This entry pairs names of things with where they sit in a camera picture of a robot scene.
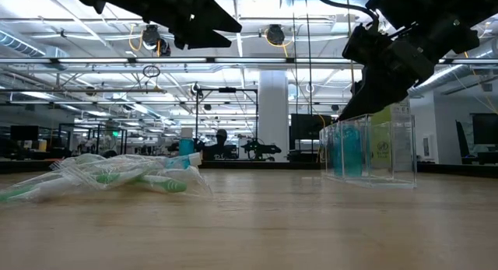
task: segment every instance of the clear acrylic box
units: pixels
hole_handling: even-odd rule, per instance
[[[321,172],[332,180],[369,188],[415,188],[413,120],[372,124],[371,116],[320,132]]]

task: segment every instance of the wooden table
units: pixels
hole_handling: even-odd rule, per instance
[[[0,269],[498,268],[493,179],[426,175],[407,191],[202,173],[212,200],[117,190],[0,207]]]

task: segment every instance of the plastic wrapper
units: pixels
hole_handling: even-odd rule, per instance
[[[53,172],[0,191],[0,202],[41,201],[106,191],[124,184],[160,193],[211,195],[209,186],[195,167],[200,162],[198,153],[175,158],[125,155],[108,160],[85,154],[53,164]]]

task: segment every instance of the pillar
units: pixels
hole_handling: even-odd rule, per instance
[[[282,153],[273,157],[276,162],[287,162],[289,154],[289,96],[286,71],[260,71],[259,125],[261,143],[278,146]]]

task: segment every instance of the wall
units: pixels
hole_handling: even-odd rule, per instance
[[[418,156],[423,156],[423,137],[433,136],[433,158],[431,161],[439,163],[437,148],[436,115],[434,110],[434,93],[430,91],[424,94],[423,98],[410,99],[410,108],[415,117],[415,137],[416,152]]]
[[[460,121],[464,124],[471,123],[470,114],[492,113],[489,108],[482,105],[473,96],[462,95],[464,94],[434,97],[440,164],[461,164],[460,145],[458,144],[455,121]]]

